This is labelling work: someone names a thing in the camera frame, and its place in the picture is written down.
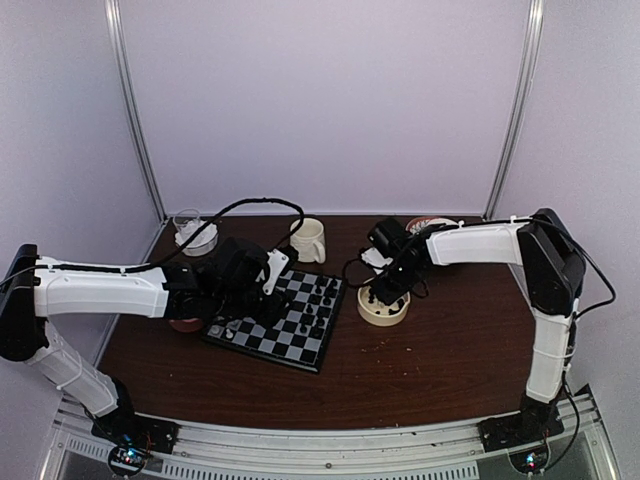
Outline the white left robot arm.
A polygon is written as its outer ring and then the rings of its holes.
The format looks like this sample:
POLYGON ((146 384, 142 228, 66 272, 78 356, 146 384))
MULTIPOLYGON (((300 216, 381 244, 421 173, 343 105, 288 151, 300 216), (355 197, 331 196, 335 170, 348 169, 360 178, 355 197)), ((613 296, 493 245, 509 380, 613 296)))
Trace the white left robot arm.
POLYGON ((123 444, 137 442, 144 424, 122 387, 90 366, 49 324, 63 314, 127 314, 204 323, 249 317, 272 326, 288 301, 277 280, 297 259, 290 248, 266 251, 229 238, 194 264, 141 266, 61 263, 25 244, 1 282, 1 356, 38 368, 73 396, 123 444))

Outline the cream bowl of black pieces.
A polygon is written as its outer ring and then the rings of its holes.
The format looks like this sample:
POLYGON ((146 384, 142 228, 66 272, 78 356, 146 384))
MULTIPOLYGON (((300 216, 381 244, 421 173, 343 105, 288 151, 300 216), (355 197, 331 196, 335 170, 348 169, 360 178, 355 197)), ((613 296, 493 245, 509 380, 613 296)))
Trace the cream bowl of black pieces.
POLYGON ((391 327, 402 322, 407 316, 411 296, 403 295, 391 305, 382 303, 370 287, 362 287, 357 291, 357 311, 367 323, 377 327, 391 327))

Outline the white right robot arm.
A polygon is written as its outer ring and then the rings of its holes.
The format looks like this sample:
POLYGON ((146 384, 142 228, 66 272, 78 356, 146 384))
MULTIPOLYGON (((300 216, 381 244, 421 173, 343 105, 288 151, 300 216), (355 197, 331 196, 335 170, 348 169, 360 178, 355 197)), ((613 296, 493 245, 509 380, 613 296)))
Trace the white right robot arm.
POLYGON ((532 362, 524 391, 531 403, 513 419, 519 440, 535 440, 551 424, 545 405, 558 396, 569 363, 586 273, 586 257, 572 245, 556 212, 480 223, 432 219, 409 229, 394 218, 368 233, 360 260, 375 273, 374 296, 389 305, 425 282, 435 267, 508 265, 525 277, 525 301, 534 319, 532 362))

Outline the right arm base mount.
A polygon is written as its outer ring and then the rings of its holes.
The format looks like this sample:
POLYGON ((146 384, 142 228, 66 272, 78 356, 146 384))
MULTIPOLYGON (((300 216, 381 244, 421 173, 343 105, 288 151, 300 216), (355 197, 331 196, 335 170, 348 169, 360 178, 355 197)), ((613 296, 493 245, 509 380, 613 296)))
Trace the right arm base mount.
POLYGON ((507 450, 511 466, 522 474, 538 474, 550 461, 551 437, 565 431, 556 414, 540 421, 524 413, 490 417, 478 424, 486 453, 507 450))

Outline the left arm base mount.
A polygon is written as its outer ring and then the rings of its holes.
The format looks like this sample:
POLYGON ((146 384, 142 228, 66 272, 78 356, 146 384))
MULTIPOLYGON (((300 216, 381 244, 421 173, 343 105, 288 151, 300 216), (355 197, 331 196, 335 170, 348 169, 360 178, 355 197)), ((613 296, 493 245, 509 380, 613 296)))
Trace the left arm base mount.
POLYGON ((92 420, 91 433, 114 444, 107 455, 107 465, 120 477, 142 472, 154 459, 154 453, 171 454, 178 438, 179 425, 135 415, 133 425, 121 433, 108 427, 104 418, 92 420))

